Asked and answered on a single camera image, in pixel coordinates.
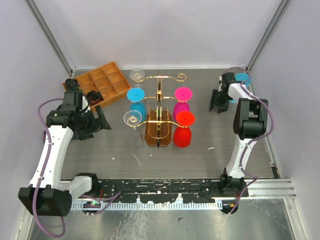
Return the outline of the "black coiled item beside tray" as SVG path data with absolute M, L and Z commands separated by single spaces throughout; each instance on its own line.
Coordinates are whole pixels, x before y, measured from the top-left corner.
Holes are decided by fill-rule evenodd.
M 66 91 L 74 91 L 80 87 L 78 81 L 74 78 L 68 78 L 64 82 Z

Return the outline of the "clear rear wine glass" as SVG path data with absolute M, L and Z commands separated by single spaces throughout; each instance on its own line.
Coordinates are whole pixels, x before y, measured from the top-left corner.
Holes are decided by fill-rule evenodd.
M 136 68 L 129 73 L 130 78 L 135 82 L 135 88 L 142 88 L 142 80 L 144 79 L 145 72 L 142 69 Z

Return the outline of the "red plastic wine glass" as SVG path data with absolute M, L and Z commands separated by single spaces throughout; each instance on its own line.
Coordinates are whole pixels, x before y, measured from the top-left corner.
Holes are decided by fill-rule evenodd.
M 173 143 L 179 148 L 186 148 L 191 144 L 192 131 L 190 126 L 195 123 L 196 118 L 190 111 L 180 111 L 175 119 L 179 126 L 173 133 Z

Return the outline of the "black coiled item on tray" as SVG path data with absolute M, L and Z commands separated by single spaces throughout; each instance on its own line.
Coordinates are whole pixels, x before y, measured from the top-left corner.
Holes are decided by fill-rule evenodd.
M 87 97 L 88 102 L 89 102 L 89 104 L 91 106 L 92 105 L 96 105 L 96 104 L 100 103 L 103 100 L 100 92 L 99 91 L 94 91 L 94 90 L 89 91 L 86 94 L 86 97 Z

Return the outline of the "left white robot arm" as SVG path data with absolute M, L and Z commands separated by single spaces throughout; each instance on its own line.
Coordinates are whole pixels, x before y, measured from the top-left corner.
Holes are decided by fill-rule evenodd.
M 68 183 L 61 182 L 62 167 L 71 140 L 87 140 L 101 130 L 110 130 L 101 106 L 90 107 L 84 94 L 67 91 L 57 109 L 42 118 L 45 142 L 37 169 L 18 198 L 33 216 L 65 217 L 73 200 L 86 195 L 95 198 L 100 183 L 95 173 L 79 173 Z

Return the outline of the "clear front wine glass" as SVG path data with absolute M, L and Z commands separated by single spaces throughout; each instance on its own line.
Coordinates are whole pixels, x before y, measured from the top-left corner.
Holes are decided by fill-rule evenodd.
M 131 128 L 130 140 L 135 147 L 140 147 L 144 143 L 143 133 L 138 125 L 142 123 L 142 114 L 137 110 L 129 110 L 123 116 L 124 123 Z

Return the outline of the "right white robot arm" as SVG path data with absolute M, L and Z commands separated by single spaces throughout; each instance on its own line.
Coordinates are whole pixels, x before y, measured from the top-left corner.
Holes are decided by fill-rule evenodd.
M 229 109 L 231 100 L 237 104 L 233 120 L 235 144 L 230 161 L 219 179 L 220 193 L 231 197 L 245 188 L 245 170 L 251 151 L 267 130 L 269 103 L 253 96 L 245 84 L 236 80 L 233 72 L 222 74 L 218 82 L 219 88 L 212 90 L 209 110 L 224 113 Z

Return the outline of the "light blue plastic wine glass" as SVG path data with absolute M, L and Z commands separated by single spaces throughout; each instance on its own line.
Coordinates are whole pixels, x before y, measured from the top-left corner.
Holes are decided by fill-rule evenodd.
M 252 79 L 247 73 L 237 73 L 235 83 L 232 83 L 228 88 L 228 96 L 231 98 L 229 102 L 238 103 L 240 98 L 248 98 L 249 94 L 244 91 L 244 88 L 249 91 L 251 82 Z

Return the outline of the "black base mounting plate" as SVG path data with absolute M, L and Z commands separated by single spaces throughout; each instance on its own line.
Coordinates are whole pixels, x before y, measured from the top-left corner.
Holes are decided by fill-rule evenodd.
M 161 179 L 99 179 L 98 189 L 87 192 L 80 198 L 108 199 L 116 198 L 116 203 L 154 204 L 174 203 L 179 197 L 184 204 L 214 203 L 216 198 L 237 198 L 249 195 L 246 182 L 242 179 L 241 187 L 232 183 L 223 185 L 223 182 L 212 178 L 161 178 Z

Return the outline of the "magenta plastic wine glass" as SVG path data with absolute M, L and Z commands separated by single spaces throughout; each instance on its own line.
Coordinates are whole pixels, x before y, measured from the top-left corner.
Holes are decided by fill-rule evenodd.
M 173 108 L 173 118 L 176 120 L 178 113 L 183 111 L 190 111 L 188 101 L 193 97 L 193 92 L 188 87 L 179 87 L 175 90 L 174 96 L 177 99 L 177 103 Z

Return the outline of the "clear wine glass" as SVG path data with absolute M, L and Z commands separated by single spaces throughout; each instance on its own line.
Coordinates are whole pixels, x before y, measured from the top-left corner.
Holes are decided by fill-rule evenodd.
M 129 73 L 130 78 L 135 82 L 135 88 L 142 88 L 142 80 L 144 79 L 145 72 L 142 69 L 136 68 Z
M 140 147 L 144 143 L 143 133 L 138 125 L 142 123 L 142 114 L 137 110 L 129 110 L 123 116 L 124 123 L 131 128 L 130 140 L 135 147 Z

